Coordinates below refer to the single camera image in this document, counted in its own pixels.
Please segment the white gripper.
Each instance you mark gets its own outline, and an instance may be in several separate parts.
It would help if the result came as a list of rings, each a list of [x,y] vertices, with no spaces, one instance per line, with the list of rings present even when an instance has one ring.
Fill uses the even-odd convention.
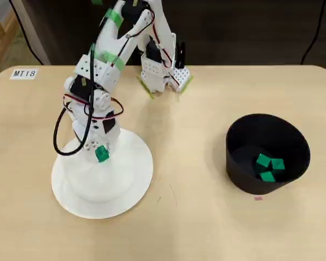
[[[72,104],[71,110],[73,112],[72,116],[72,128],[73,131],[76,133],[78,139],[80,141],[83,140],[85,129],[87,127],[88,123],[88,115],[89,115],[89,106],[88,105],[82,105],[82,104]],[[95,140],[95,134],[94,134],[94,121],[91,121],[87,140],[79,152],[79,159],[82,163],[98,163],[99,160],[96,156],[96,149],[99,146],[99,143]],[[111,141],[108,143],[108,152],[110,157],[115,153],[116,151],[116,145],[117,141]]]

